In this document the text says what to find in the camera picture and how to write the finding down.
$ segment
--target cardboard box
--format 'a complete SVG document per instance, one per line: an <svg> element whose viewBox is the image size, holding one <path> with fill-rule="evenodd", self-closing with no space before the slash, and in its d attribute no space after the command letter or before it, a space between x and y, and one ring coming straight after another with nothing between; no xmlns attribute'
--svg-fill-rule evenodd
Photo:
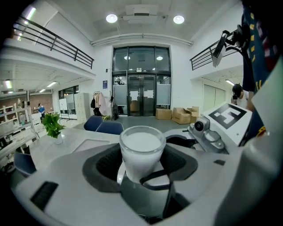
<svg viewBox="0 0 283 226"><path fill-rule="evenodd" d="M156 119L171 119L172 111L170 109L156 109Z"/></svg>
<svg viewBox="0 0 283 226"><path fill-rule="evenodd" d="M185 110L187 113L191 115L189 123L195 123L197 118L199 117L199 107L191 107Z"/></svg>
<svg viewBox="0 0 283 226"><path fill-rule="evenodd" d="M194 123L198 117L199 107L173 109L172 120L179 124Z"/></svg>

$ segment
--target white table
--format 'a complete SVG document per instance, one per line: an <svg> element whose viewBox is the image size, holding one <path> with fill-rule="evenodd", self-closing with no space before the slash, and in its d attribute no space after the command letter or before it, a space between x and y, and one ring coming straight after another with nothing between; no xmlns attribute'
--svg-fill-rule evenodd
<svg viewBox="0 0 283 226"><path fill-rule="evenodd" d="M90 139L92 146L101 146L99 141L118 143L119 135L86 131L82 129L65 128L61 131L63 143L55 144L54 138L45 135L30 145L31 157L37 170L46 167L56 158L72 153L86 139Z"/></svg>

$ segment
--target sign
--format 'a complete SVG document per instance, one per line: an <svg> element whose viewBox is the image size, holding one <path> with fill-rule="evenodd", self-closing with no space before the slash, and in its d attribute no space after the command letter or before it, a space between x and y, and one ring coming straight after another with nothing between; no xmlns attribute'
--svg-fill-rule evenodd
<svg viewBox="0 0 283 226"><path fill-rule="evenodd" d="M217 121L225 129L229 129L238 122L247 112L231 104L222 105L220 108L210 113L209 116Z"/></svg>
<svg viewBox="0 0 283 226"><path fill-rule="evenodd" d="M107 80L106 81L103 81L103 89L107 89Z"/></svg>

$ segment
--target blue chair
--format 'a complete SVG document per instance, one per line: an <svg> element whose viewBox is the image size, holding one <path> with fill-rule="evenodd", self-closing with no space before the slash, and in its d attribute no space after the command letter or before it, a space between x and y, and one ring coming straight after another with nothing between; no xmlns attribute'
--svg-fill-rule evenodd
<svg viewBox="0 0 283 226"><path fill-rule="evenodd" d="M121 132L124 131L124 127L119 122L111 122L106 121L100 124L100 126L96 130L97 132L109 133L120 135Z"/></svg>
<svg viewBox="0 0 283 226"><path fill-rule="evenodd" d="M92 115L84 124L84 129L95 132L102 122L103 118L101 116Z"/></svg>
<svg viewBox="0 0 283 226"><path fill-rule="evenodd" d="M28 177L36 171L31 156L17 151L14 153L14 166L24 177Z"/></svg>

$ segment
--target ceiling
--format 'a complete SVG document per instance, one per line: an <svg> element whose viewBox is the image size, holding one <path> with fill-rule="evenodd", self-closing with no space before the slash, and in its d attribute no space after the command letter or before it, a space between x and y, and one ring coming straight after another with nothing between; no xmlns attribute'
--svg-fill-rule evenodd
<svg viewBox="0 0 283 226"><path fill-rule="evenodd" d="M221 84L229 88L232 86L225 81L226 79L230 80L234 84L239 83L242 85L243 84L243 66L241 65L241 66L213 72L213 73L203 76L202 78L210 80L218 84Z"/></svg>
<svg viewBox="0 0 283 226"><path fill-rule="evenodd" d="M57 0L57 9L72 17L73 20L89 31L91 41L101 38L128 34L153 33L165 34L190 40L191 37L207 22L207 20L229 0ZM126 16L126 6L155 5L155 23L130 24L123 20ZM108 23L106 16L114 13L118 21ZM175 24L173 18L182 15L184 23Z"/></svg>
<svg viewBox="0 0 283 226"><path fill-rule="evenodd" d="M4 80L10 79L12 88L7 89ZM89 78L77 74L66 73L58 69L28 62L13 60L0 61L0 91L20 91L48 89L47 86L56 81L57 83L49 89L54 89L74 80L85 81Z"/></svg>

